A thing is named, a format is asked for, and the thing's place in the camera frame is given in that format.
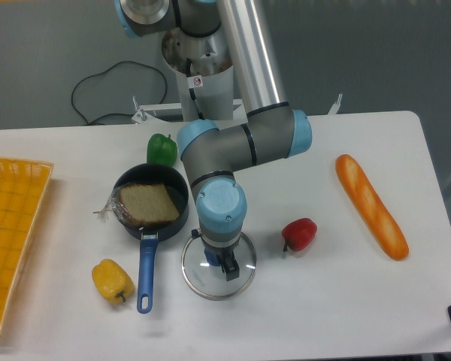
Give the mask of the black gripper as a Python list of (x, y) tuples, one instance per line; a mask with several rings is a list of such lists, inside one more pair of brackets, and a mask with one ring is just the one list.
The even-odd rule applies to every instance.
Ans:
[(235, 248), (238, 246), (239, 239), (238, 236), (228, 241), (212, 241), (206, 236), (201, 237), (206, 260), (209, 263), (216, 263), (223, 269), (227, 281), (233, 281), (240, 277), (240, 267), (235, 259)]

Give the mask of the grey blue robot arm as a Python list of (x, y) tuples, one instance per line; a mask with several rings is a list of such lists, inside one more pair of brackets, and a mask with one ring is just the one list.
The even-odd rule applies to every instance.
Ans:
[(307, 115), (286, 98), (260, 1), (118, 1), (124, 30), (163, 32), (162, 56), (178, 76), (186, 125), (177, 146), (201, 239), (227, 281), (247, 212), (234, 173), (307, 151)]

